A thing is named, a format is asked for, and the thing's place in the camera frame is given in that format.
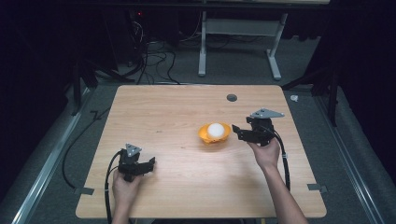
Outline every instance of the yellow bowl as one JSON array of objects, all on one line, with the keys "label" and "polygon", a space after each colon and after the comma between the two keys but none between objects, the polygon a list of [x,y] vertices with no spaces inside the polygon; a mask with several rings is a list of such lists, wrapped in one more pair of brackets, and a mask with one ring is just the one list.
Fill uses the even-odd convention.
[{"label": "yellow bowl", "polygon": [[220,141],[224,141],[227,139],[228,135],[231,132],[231,128],[230,125],[226,124],[226,123],[222,123],[219,122],[219,124],[221,124],[221,126],[223,126],[224,128],[224,135],[220,138],[212,138],[210,137],[210,135],[207,132],[207,128],[209,127],[209,125],[211,125],[212,123],[207,123],[206,125],[202,126],[199,131],[198,131],[198,135],[200,136],[200,138],[202,140],[204,140],[204,142],[206,143],[215,143],[215,142],[220,142]]}]

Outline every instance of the wooden table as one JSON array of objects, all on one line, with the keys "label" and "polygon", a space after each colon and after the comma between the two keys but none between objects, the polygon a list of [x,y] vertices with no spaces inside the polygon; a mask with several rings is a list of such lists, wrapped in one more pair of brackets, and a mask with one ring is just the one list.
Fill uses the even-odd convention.
[{"label": "wooden table", "polygon": [[[228,101],[228,94],[237,100]],[[275,217],[264,175],[247,143],[235,133],[210,145],[198,136],[210,122],[250,129],[246,117],[262,107],[285,114],[272,121],[289,155],[292,195],[307,217],[325,216],[320,193],[307,187],[316,180],[283,91],[254,85],[119,87],[85,183],[94,193],[81,195],[77,216],[106,217],[106,169],[130,143],[143,148],[140,162],[156,158],[154,172],[141,182],[131,217]],[[278,167],[283,175],[282,160]],[[111,191],[110,199],[113,209]]]}]

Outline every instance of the white egg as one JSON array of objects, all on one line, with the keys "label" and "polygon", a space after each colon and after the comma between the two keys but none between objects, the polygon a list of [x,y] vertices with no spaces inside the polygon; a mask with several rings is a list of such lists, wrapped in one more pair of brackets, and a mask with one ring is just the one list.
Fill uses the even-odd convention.
[{"label": "white egg", "polygon": [[221,138],[224,135],[224,127],[219,123],[212,123],[207,127],[210,138]]}]

